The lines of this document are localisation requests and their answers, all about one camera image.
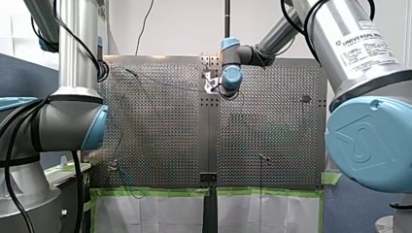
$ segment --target white tarp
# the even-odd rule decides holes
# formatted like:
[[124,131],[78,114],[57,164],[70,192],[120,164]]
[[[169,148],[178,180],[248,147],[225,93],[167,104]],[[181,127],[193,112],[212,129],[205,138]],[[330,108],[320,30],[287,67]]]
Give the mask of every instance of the white tarp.
[[321,194],[258,189],[218,196],[219,233],[318,233]]
[[204,195],[157,191],[138,199],[128,194],[116,191],[114,196],[94,196],[95,233],[202,232]]
[[[264,191],[218,196],[219,233],[319,233],[321,195]],[[137,199],[118,192],[95,197],[96,233],[201,233],[203,196],[153,194]]]

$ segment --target universal robots arm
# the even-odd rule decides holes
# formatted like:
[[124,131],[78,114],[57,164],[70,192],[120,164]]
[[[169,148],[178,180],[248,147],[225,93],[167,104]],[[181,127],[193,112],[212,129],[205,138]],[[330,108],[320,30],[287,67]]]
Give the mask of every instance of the universal robots arm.
[[[373,1],[369,3],[374,12]],[[328,155],[365,187],[412,192],[412,71],[398,62],[358,1],[291,0],[290,4],[288,14],[294,23],[283,18],[277,24],[283,26],[275,26],[265,37],[268,40],[257,46],[240,46],[235,38],[223,40],[222,93],[238,91],[241,65],[270,64],[275,58],[270,54],[279,49],[267,48],[284,46],[297,28],[306,35],[335,92],[326,129]],[[299,18],[303,28],[297,24]]]
[[[43,101],[0,99],[0,225],[7,232],[57,233],[60,191],[50,189],[39,153],[102,146],[108,108],[96,91],[102,73],[95,65],[98,5],[94,0],[24,2],[42,38],[53,45],[58,41],[59,88]],[[78,218],[82,213],[78,208]]]

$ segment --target perforated metal panel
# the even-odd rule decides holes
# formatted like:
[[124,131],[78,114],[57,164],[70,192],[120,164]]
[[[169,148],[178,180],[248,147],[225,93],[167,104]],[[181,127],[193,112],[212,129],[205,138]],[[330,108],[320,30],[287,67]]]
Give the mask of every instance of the perforated metal panel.
[[279,59],[265,70],[244,67],[244,75],[237,99],[222,101],[218,186],[316,189],[325,158],[322,69]]
[[93,186],[198,187],[200,173],[216,172],[218,186],[320,185],[326,77],[315,61],[243,67],[241,92],[227,101],[203,90],[199,57],[106,60],[109,122]]
[[199,58],[107,61],[111,75],[99,92],[109,105],[109,121],[92,185],[199,186]]

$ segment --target wire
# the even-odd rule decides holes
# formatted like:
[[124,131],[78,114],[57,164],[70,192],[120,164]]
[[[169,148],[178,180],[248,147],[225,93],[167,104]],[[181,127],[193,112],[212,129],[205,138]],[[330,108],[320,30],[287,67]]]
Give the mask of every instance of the wire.
[[22,113],[28,111],[25,113],[25,115],[18,120],[17,124],[15,125],[15,128],[13,130],[12,136],[10,138],[10,142],[7,148],[6,152],[6,160],[5,160],[5,183],[7,187],[7,191],[9,192],[10,197],[12,198],[13,202],[15,203],[16,207],[20,211],[21,215],[24,218],[24,222],[26,224],[27,230],[30,233],[34,233],[35,229],[33,226],[33,222],[31,221],[30,216],[28,215],[27,211],[24,209],[24,207],[21,205],[21,203],[18,201],[18,198],[15,194],[15,191],[13,189],[12,185],[12,178],[11,178],[11,172],[10,172],[10,167],[11,167],[11,161],[12,161],[12,155],[13,155],[13,148],[15,146],[16,138],[17,138],[17,133],[22,126],[22,124],[26,121],[26,119],[30,116],[32,116],[34,113],[37,113],[43,106],[45,106],[49,101],[49,96],[45,98],[43,101],[42,100],[35,100],[32,101],[20,108],[17,108],[15,111],[13,111],[5,120],[3,120],[2,124],[0,125],[0,138],[4,135],[5,131],[7,128],[11,125],[11,123],[17,119]]
[[149,7],[148,12],[146,13],[145,19],[143,20],[143,27],[142,27],[142,31],[140,31],[139,38],[137,39],[136,52],[134,52],[134,55],[137,55],[137,52],[139,51],[140,40],[142,39],[143,33],[145,32],[146,20],[148,19],[149,14],[150,14],[150,13],[151,13],[151,11],[152,11],[152,7],[154,6],[154,2],[155,2],[155,0],[152,0],[152,2],[151,2],[151,6]]
[[126,187],[126,189],[130,192],[130,195],[132,195],[135,199],[138,199],[138,200],[143,199],[146,196],[146,193],[141,189],[137,189],[137,191],[142,193],[142,195],[141,196],[136,196],[133,193],[133,191],[131,190],[131,184],[127,183],[127,179],[123,175],[125,175],[127,178],[130,178],[130,177],[127,176],[127,173],[121,167],[119,167],[118,171],[119,171],[119,175],[121,177],[121,180],[123,181],[123,184]]
[[282,51],[274,54],[273,56],[278,56],[278,55],[282,55],[283,53],[287,52],[293,45],[294,41],[295,41],[296,37],[293,37],[293,39],[291,40],[291,42],[289,43],[289,45]]
[[286,10],[285,0],[281,0],[281,9],[282,9],[282,13],[283,13],[286,21],[287,21],[297,32],[299,32],[299,33],[302,34],[302,35],[305,34],[304,31],[303,31],[299,26],[297,26],[297,24],[294,23],[293,20],[291,19],[291,17],[288,15],[288,11]]
[[[305,37],[306,44],[309,47],[309,50],[312,52],[313,56],[315,59],[320,62],[319,57],[316,54],[315,48],[312,45],[312,42],[309,37],[309,20],[312,18],[315,18],[316,13],[318,10],[322,7],[324,3],[326,3],[328,0],[319,0],[315,5],[312,6],[312,8],[309,10],[308,14],[306,15],[306,18],[304,20],[303,24],[303,29],[300,28],[296,23],[293,22],[291,17],[288,15],[288,12],[286,11],[286,3],[285,0],[280,0],[281,2],[281,8],[282,8],[282,13],[287,20],[287,22],[300,34],[302,34]],[[369,5],[370,5],[370,20],[373,20],[375,18],[376,14],[376,7],[375,7],[375,2],[373,0],[368,0]]]
[[64,28],[64,30],[69,33],[86,51],[87,56],[90,58],[90,60],[93,62],[94,68],[96,68],[97,71],[97,80],[102,80],[104,78],[104,74],[102,74],[102,72],[100,72],[100,65],[99,62],[97,60],[97,58],[94,56],[93,52],[87,47],[87,45],[78,37],[76,36],[72,30],[70,30],[70,28],[66,25],[66,23],[64,23],[62,21],[62,19],[60,18],[60,16],[57,14],[57,2],[56,0],[53,0],[53,16],[55,21]]
[[77,195],[78,195],[78,206],[76,213],[76,224],[75,224],[75,233],[80,232],[82,227],[82,218],[83,218],[83,204],[84,204],[84,194],[83,194],[83,179],[82,179],[82,169],[80,166],[80,159],[76,151],[72,151],[73,161],[75,162],[75,171],[76,171],[76,182],[77,182]]
[[103,64],[103,74],[102,74],[102,78],[100,78],[100,79],[97,79],[97,82],[98,83],[102,83],[102,82],[104,82],[105,80],[107,80],[107,78],[109,77],[109,72],[110,72],[110,67],[109,67],[109,65],[106,63],[106,61],[104,61],[104,60],[99,60],[99,62],[101,63],[101,64]]
[[46,46],[48,47],[48,49],[51,50],[51,52],[58,52],[58,49],[56,47],[58,47],[58,43],[55,42],[50,42],[48,40],[46,40],[42,35],[40,35],[39,32],[37,32],[36,27],[34,26],[34,18],[31,17],[31,28],[33,29],[34,34],[36,34],[36,36],[39,38],[39,40],[41,40],[43,43],[46,44]]
[[193,91],[193,92],[199,92],[199,91],[200,91],[200,90],[197,90],[197,89],[184,88],[184,87],[181,87],[181,86],[178,86],[178,85],[174,85],[174,84],[170,84],[170,83],[163,83],[163,82],[157,81],[157,80],[155,80],[155,79],[153,79],[153,78],[151,78],[151,77],[149,77],[149,76],[147,76],[147,75],[145,75],[145,74],[142,74],[142,73],[139,73],[139,72],[135,72],[135,71],[131,71],[131,70],[127,69],[127,68],[122,68],[122,69],[123,69],[124,71],[130,73],[131,75],[133,75],[136,79],[138,79],[138,81],[139,81],[140,84],[145,84],[145,83],[140,82],[140,80],[139,80],[139,75],[142,76],[142,77],[148,78],[149,80],[153,81],[154,83],[162,84],[162,85],[165,85],[165,86],[170,86],[170,87],[177,88],[177,89],[181,89],[181,90],[185,90],[185,91]]

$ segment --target vertical metal pole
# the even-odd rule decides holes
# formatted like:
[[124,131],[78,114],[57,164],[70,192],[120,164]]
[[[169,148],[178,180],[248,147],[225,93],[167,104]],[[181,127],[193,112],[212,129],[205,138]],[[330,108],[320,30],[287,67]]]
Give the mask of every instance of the vertical metal pole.
[[224,37],[230,37],[230,0],[224,0]]
[[[59,0],[61,20],[83,43],[97,54],[97,9],[94,0]],[[59,89],[54,95],[99,97],[97,71],[82,45],[60,27]]]

